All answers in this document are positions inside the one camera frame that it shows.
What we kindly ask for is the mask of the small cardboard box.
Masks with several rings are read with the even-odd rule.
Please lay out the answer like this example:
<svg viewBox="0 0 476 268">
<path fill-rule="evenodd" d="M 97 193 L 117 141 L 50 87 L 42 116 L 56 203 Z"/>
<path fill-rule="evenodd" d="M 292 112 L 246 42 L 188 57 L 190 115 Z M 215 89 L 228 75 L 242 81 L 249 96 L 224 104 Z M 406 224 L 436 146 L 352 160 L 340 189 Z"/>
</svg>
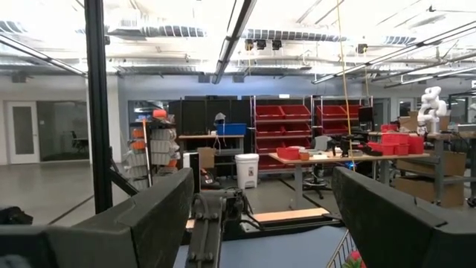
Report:
<svg viewBox="0 0 476 268">
<path fill-rule="evenodd" d="M 212 147 L 199 147 L 197 149 L 199 154 L 200 168 L 214 168 L 215 166 L 215 153 L 216 150 Z"/>
</svg>

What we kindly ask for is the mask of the blue plastic bin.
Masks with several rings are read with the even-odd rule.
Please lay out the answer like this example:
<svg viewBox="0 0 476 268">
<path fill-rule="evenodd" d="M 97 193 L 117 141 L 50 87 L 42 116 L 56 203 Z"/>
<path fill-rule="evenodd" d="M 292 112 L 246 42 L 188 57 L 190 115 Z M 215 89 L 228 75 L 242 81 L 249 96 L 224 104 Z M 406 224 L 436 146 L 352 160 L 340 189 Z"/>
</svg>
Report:
<svg viewBox="0 0 476 268">
<path fill-rule="evenodd" d="M 217 124 L 216 132 L 217 135 L 245 135 L 246 134 L 246 124 L 244 123 L 225 123 Z"/>
</svg>

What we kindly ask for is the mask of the long wooden table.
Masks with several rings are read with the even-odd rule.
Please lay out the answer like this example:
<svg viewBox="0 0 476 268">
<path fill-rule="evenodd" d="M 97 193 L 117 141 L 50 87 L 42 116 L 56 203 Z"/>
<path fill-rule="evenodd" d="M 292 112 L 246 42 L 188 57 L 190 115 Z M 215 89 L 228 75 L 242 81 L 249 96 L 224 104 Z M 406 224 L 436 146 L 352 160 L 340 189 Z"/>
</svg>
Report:
<svg viewBox="0 0 476 268">
<path fill-rule="evenodd" d="M 300 210 L 302 209 L 302 204 L 304 201 L 303 198 L 303 166 L 304 165 L 314 165 L 314 164 L 324 164 L 324 163 L 337 163 L 337 162 L 349 162 L 349 161 L 371 161 L 373 166 L 376 166 L 376 163 L 379 162 L 379 181 L 385 185 L 390 184 L 390 160 L 397 160 L 397 159 L 421 159 L 425 157 L 429 157 L 428 153 L 422 154 L 409 154 L 406 156 L 357 156 L 357 157 L 340 157 L 339 155 L 332 155 L 331 153 L 327 153 L 327 157 L 324 158 L 323 156 L 312 156 L 309 160 L 288 160 L 282 159 L 278 156 L 277 153 L 270 153 L 269 156 L 282 164 L 285 165 L 293 165 L 294 169 L 294 190 L 295 196 L 291 199 L 290 208 L 293 210 Z"/>
</svg>

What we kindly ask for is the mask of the black and white computer tower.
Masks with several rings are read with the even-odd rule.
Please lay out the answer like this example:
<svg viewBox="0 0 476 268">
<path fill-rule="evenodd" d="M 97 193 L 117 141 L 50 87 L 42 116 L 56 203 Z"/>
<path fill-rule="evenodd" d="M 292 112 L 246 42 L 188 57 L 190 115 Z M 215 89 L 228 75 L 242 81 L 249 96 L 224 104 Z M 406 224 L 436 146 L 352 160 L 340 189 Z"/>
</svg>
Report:
<svg viewBox="0 0 476 268">
<path fill-rule="evenodd" d="M 183 167 L 193 170 L 194 193 L 198 194 L 201 190 L 200 158 L 198 153 L 184 153 Z"/>
</svg>

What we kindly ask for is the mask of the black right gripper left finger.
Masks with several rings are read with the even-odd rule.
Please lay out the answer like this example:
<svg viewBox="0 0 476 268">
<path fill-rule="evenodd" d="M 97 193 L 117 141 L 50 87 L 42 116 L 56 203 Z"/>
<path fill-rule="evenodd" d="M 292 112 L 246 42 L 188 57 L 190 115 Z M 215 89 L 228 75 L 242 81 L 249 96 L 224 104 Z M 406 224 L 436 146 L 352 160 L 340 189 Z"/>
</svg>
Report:
<svg viewBox="0 0 476 268">
<path fill-rule="evenodd" d="M 0 268 L 173 268 L 193 199 L 180 170 L 77 225 L 0 227 Z"/>
</svg>

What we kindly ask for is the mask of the long ceiling light bar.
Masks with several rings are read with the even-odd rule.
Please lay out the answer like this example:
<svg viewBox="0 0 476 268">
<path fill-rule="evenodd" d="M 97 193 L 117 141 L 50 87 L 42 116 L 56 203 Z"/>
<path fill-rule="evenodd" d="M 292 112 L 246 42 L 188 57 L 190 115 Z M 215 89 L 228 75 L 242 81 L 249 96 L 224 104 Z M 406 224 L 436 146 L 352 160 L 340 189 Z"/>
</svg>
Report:
<svg viewBox="0 0 476 268">
<path fill-rule="evenodd" d="M 256 3 L 257 0 L 234 0 L 226 34 L 216 62 L 216 70 L 211 79 L 212 84 L 220 83 Z"/>
</svg>

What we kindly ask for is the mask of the white door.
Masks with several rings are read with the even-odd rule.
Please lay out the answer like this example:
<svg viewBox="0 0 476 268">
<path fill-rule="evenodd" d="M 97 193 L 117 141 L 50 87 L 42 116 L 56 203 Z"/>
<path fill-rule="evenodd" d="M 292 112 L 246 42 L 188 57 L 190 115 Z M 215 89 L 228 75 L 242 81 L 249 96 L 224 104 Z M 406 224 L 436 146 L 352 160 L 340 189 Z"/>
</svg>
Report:
<svg viewBox="0 0 476 268">
<path fill-rule="evenodd" d="M 6 105 L 10 163 L 14 165 L 39 163 L 36 102 L 8 101 Z"/>
</svg>

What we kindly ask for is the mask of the black partition panels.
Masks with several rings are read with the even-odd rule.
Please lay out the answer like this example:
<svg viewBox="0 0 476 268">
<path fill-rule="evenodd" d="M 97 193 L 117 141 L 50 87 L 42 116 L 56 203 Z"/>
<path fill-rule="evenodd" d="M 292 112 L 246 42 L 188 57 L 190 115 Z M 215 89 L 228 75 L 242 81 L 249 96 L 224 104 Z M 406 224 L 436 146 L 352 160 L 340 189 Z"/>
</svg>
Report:
<svg viewBox="0 0 476 268">
<path fill-rule="evenodd" d="M 216 130 L 216 116 L 222 113 L 226 124 L 251 126 L 250 103 L 232 97 L 186 97 L 168 103 L 179 135 L 204 135 Z"/>
</svg>

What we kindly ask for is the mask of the stack of grey crates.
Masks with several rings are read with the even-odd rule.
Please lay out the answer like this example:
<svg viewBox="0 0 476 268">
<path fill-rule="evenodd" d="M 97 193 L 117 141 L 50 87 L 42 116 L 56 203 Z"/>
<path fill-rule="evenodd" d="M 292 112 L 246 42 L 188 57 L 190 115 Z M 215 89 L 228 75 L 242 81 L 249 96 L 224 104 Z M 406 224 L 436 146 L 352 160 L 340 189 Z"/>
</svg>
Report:
<svg viewBox="0 0 476 268">
<path fill-rule="evenodd" d="M 125 171 L 129 182 L 142 191 L 147 185 L 147 164 L 145 154 L 144 132 L 142 120 L 147 120 L 149 127 L 149 146 L 152 168 L 152 182 L 175 173 L 180 159 L 179 145 L 176 143 L 177 133 L 173 118 L 164 109 L 154 109 L 129 125 L 129 151 L 126 154 Z"/>
</svg>

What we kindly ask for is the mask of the light wooden side board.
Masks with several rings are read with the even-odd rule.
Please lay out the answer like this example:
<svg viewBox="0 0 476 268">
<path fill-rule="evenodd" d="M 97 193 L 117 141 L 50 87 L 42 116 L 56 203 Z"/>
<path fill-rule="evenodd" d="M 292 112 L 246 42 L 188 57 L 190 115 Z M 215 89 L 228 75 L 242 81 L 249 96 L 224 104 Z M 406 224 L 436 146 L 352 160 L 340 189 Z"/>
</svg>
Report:
<svg viewBox="0 0 476 268">
<path fill-rule="evenodd" d="M 329 212 L 325 208 L 309 208 L 294 211 L 278 211 L 260 214 L 252 214 L 251 217 L 243 215 L 242 220 L 250 220 L 258 223 L 270 223 L 271 221 L 301 220 L 310 217 L 320 217 Z"/>
</svg>

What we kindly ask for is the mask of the wooden workbench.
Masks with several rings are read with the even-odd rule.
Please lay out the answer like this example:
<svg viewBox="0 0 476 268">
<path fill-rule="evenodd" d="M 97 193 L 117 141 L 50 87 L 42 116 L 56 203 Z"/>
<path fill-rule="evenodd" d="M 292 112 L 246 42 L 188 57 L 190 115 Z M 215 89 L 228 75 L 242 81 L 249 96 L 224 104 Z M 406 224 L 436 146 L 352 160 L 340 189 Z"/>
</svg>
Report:
<svg viewBox="0 0 476 268">
<path fill-rule="evenodd" d="M 184 153 L 195 153 L 197 147 L 212 147 L 215 153 L 215 168 L 235 164 L 234 157 L 245 151 L 243 135 L 180 135 L 177 138 L 181 160 L 179 166 L 183 168 Z"/>
</svg>

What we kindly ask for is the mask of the black office stool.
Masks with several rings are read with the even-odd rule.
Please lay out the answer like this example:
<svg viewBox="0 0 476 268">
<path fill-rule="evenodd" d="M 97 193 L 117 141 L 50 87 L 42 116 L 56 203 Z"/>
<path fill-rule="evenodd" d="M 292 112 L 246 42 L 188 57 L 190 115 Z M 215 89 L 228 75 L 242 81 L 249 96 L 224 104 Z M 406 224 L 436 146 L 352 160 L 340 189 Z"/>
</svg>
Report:
<svg viewBox="0 0 476 268">
<path fill-rule="evenodd" d="M 313 165 L 310 177 L 303 180 L 304 190 L 313 190 L 317 193 L 320 200 L 324 199 L 322 191 L 330 191 L 328 181 L 324 179 L 324 169 L 319 165 Z"/>
</svg>

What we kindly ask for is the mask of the red bin shelf rack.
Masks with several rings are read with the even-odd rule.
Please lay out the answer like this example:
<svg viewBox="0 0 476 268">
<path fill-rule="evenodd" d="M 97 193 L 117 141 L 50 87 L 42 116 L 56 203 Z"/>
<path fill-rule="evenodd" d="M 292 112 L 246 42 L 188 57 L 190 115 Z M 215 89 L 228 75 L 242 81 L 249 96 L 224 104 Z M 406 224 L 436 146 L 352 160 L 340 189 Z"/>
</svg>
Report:
<svg viewBox="0 0 476 268">
<path fill-rule="evenodd" d="M 310 148 L 312 113 L 310 99 L 252 96 L 250 98 L 252 148 L 260 156 L 258 170 L 271 175 L 291 173 L 294 168 L 270 157 L 279 147 Z"/>
<path fill-rule="evenodd" d="M 346 135 L 353 130 L 373 128 L 371 122 L 361 121 L 359 113 L 369 112 L 373 97 L 316 96 L 311 99 L 314 135 Z"/>
</svg>

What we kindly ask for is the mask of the grey metal workbench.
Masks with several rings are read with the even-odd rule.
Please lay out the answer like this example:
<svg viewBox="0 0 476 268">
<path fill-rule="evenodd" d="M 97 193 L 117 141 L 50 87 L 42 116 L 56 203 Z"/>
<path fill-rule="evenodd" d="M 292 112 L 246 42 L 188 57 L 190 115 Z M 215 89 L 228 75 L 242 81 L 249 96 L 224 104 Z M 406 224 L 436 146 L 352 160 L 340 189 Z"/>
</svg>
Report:
<svg viewBox="0 0 476 268">
<path fill-rule="evenodd" d="M 441 205 L 443 198 L 444 185 L 458 182 L 469 182 L 471 194 L 466 200 L 471 208 L 476 208 L 476 132 L 446 133 L 446 134 L 428 134 L 427 137 L 434 143 L 434 155 L 429 157 L 429 162 L 434 165 L 434 203 Z M 444 141 L 454 139 L 468 139 L 468 149 L 470 151 L 471 172 L 469 177 L 457 177 L 455 179 L 445 178 L 445 154 Z"/>
</svg>

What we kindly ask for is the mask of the black rig frame strut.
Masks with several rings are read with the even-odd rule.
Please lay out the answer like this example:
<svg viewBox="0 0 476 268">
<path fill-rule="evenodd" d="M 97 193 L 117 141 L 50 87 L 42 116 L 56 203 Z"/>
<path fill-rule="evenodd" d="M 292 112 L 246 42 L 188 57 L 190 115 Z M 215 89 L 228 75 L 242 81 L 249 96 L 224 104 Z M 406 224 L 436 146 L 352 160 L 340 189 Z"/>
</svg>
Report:
<svg viewBox="0 0 476 268">
<path fill-rule="evenodd" d="M 91 161 L 94 188 L 94 207 L 97 214 L 113 206 L 112 186 L 129 195 L 135 190 L 114 169 L 109 140 L 109 111 L 103 0 L 84 0 L 86 18 L 86 48 L 88 62 L 88 96 L 91 138 Z"/>
</svg>

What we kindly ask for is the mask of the orange-handled broom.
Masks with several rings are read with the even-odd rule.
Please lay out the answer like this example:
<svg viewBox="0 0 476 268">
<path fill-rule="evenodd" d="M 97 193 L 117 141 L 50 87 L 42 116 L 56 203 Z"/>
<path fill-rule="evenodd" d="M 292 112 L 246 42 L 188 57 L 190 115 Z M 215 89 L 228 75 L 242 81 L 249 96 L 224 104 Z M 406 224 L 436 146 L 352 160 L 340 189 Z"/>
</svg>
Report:
<svg viewBox="0 0 476 268">
<path fill-rule="evenodd" d="M 145 154 L 146 154 L 146 164 L 147 164 L 147 185 L 150 188 L 153 184 L 152 182 L 152 168 L 151 168 L 151 159 L 150 159 L 150 146 L 149 146 L 149 127 L 147 125 L 147 120 L 144 118 L 142 120 L 143 132 L 144 132 L 144 143 L 145 143 Z"/>
</svg>

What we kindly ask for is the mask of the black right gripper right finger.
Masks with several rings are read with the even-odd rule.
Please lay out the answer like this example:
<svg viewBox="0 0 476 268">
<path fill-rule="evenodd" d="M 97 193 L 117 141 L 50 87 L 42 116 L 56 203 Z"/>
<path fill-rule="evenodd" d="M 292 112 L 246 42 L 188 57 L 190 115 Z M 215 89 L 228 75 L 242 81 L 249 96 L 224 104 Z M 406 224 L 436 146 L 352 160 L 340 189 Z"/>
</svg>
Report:
<svg viewBox="0 0 476 268">
<path fill-rule="evenodd" d="M 475 218 L 345 167 L 332 192 L 367 268 L 476 268 Z"/>
</svg>

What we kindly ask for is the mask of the white trash bin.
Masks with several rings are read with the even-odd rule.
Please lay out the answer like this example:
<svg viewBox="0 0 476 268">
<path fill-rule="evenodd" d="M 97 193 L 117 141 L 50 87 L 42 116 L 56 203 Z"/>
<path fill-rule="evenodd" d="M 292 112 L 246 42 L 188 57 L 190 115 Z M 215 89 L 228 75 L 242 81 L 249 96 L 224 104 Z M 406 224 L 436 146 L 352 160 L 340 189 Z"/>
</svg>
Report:
<svg viewBox="0 0 476 268">
<path fill-rule="evenodd" d="M 256 188 L 258 162 L 260 156 L 256 153 L 235 155 L 237 166 L 237 184 L 241 189 Z"/>
</svg>

